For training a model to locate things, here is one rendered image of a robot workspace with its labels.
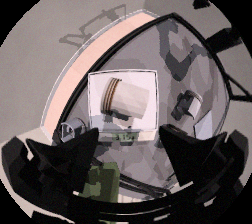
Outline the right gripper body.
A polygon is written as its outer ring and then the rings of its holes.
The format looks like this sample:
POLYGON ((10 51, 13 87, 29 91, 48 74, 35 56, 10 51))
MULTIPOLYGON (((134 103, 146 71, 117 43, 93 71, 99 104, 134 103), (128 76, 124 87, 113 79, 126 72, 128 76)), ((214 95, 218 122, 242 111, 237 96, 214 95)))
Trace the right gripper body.
POLYGON ((209 0, 206 0, 208 2, 205 2, 205 0, 199 0, 200 2, 202 2, 205 6, 209 7, 210 6, 210 3, 209 3, 209 0))

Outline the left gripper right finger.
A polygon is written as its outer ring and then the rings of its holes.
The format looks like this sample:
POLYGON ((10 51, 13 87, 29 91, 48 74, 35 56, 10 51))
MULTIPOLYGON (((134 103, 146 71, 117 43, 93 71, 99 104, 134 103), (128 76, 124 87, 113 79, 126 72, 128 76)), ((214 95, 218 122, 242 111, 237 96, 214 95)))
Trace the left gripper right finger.
POLYGON ((159 136, 169 157, 179 186, 182 187, 202 167, 214 148, 225 141, 228 132, 206 140, 197 139, 165 126, 159 127, 159 136))

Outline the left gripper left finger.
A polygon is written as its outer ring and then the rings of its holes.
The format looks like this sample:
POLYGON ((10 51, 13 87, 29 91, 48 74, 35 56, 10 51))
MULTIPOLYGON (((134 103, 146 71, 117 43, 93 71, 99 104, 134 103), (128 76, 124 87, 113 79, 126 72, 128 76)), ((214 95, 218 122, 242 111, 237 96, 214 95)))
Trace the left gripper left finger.
POLYGON ((93 128, 56 146, 25 139, 33 156, 52 166, 75 192, 82 193, 98 143, 99 130, 93 128))

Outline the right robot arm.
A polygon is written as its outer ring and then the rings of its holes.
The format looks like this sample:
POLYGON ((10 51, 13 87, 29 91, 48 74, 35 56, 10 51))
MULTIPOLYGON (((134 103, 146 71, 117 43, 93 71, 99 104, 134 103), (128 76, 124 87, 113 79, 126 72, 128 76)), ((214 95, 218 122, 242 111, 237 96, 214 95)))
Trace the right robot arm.
POLYGON ((230 28, 230 34, 229 34, 233 39, 237 40, 237 42, 239 41, 240 36, 238 35, 238 33, 235 31, 234 27, 231 25, 230 28), (234 33, 233 33, 234 32, 234 33), (238 38, 238 39, 237 39, 238 38))

